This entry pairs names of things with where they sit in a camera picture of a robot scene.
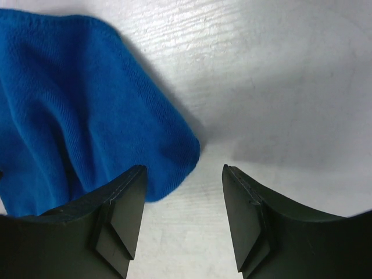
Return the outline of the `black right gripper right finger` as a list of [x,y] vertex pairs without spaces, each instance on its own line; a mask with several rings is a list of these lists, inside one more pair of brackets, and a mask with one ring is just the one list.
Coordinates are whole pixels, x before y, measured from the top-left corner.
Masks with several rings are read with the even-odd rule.
[[370,278],[371,212],[341,217],[222,171],[235,261],[243,278]]

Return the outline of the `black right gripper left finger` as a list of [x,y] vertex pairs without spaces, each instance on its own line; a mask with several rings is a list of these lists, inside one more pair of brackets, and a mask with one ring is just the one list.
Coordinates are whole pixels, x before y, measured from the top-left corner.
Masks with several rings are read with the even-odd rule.
[[1,277],[126,278],[146,186],[146,168],[134,166],[40,216],[1,216]]

